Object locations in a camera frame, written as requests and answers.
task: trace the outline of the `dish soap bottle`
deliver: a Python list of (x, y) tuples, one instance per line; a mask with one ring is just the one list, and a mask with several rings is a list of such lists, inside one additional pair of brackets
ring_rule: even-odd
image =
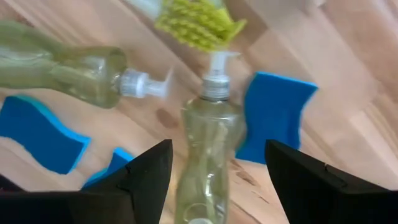
[(102, 108), (112, 108), (120, 96), (165, 97), (164, 82), (127, 68), (117, 47), (69, 47), (37, 29), (0, 21), (0, 87), (48, 88)]
[(242, 108), (228, 101), (230, 52), (215, 52), (200, 97), (186, 102), (182, 118), (189, 146), (177, 187), (175, 224), (224, 224), (228, 212), (228, 161), (244, 132)]

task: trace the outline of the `wood grain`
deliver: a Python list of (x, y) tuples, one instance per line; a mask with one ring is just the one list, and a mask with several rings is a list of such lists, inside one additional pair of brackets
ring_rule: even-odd
[[(398, 189), (398, 2), (395, 0), (227, 0), (248, 26), (231, 44), (233, 101), (262, 70), (314, 82), (320, 90), (302, 123), (302, 151), (389, 189)], [(187, 158), (182, 102), (200, 91), (209, 55), (154, 29), (123, 0), (0, 0), (1, 18), (30, 24), (70, 45), (116, 45), (131, 65), (164, 79), (170, 99), (123, 99), (102, 110), (51, 90), (26, 90), (63, 123), (92, 136), (76, 170), (57, 175), (16, 142), (0, 139), (0, 172), (29, 190), (79, 189), (122, 146), (135, 156), (165, 138), (174, 142), (173, 175), (161, 223), (173, 223), (175, 188)], [(1, 89), (1, 101), (20, 91)], [(233, 160), (228, 223), (288, 223), (267, 167)]]

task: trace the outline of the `yellow-green liquid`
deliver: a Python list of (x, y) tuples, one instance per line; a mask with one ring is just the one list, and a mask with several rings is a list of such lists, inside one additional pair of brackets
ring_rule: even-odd
[(225, 224), (228, 161), (244, 132), (240, 106), (197, 98), (182, 109), (189, 145), (177, 188), (175, 224)]
[(112, 108), (126, 66), (117, 47), (73, 48), (24, 24), (0, 21), (0, 87), (48, 88)]

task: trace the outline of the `blue sponge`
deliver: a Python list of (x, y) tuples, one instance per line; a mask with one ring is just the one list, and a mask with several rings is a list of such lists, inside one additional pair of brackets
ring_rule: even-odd
[(318, 87), (312, 83), (258, 72), (244, 99), (247, 136), (236, 158), (265, 164), (266, 140), (300, 148), (300, 120)]
[(95, 182), (111, 175), (113, 172), (116, 172), (129, 162), (131, 162), (134, 157), (128, 154), (124, 149), (117, 147), (113, 152), (113, 157), (109, 166), (96, 174), (92, 175), (87, 182), (84, 184), (83, 188), (94, 184)]
[(59, 174), (75, 168), (91, 140), (66, 128), (45, 105), (25, 95), (4, 101), (0, 136), (23, 145), (42, 166)]

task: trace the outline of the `pump dispenser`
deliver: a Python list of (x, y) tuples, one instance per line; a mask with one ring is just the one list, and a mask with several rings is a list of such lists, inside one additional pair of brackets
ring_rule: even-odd
[(215, 52), (203, 81), (202, 95), (187, 101), (182, 119), (189, 156), (178, 182), (175, 224), (225, 224), (228, 216), (228, 161), (246, 123), (242, 107), (228, 101), (228, 57)]
[(38, 30), (14, 21), (0, 21), (0, 87), (48, 88), (102, 108), (120, 96), (167, 96), (164, 82), (127, 67), (117, 47), (69, 47)]

